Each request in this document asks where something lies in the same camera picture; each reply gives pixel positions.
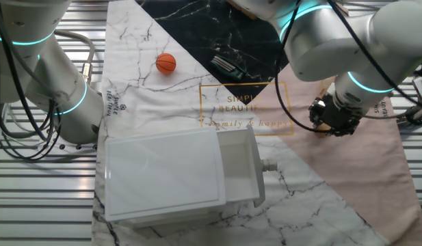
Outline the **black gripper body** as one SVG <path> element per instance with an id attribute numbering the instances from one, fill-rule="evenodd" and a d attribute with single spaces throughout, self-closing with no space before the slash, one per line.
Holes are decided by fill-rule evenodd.
<path id="1" fill-rule="evenodd" d="M 325 104 L 320 120 L 330 126 L 335 131 L 354 132 L 360 124 L 361 117 L 354 115 L 346 108 L 338 108 L 334 103 L 334 98 L 330 94 L 324 95 L 322 101 Z"/>

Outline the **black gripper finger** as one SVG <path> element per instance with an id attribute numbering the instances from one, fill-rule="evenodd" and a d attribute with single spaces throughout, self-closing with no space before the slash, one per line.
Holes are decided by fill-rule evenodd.
<path id="1" fill-rule="evenodd" d="M 309 110 L 309 119 L 313 123 L 314 126 L 319 126 L 323 123 L 321 119 L 322 115 L 325 111 L 325 103 L 321 98 L 316 98 L 308 108 Z"/>
<path id="2" fill-rule="evenodd" d="M 335 137 L 343 137 L 345 135 L 353 135 L 356 128 L 357 126 L 346 126 L 341 128 L 332 127 L 328 133 Z"/>

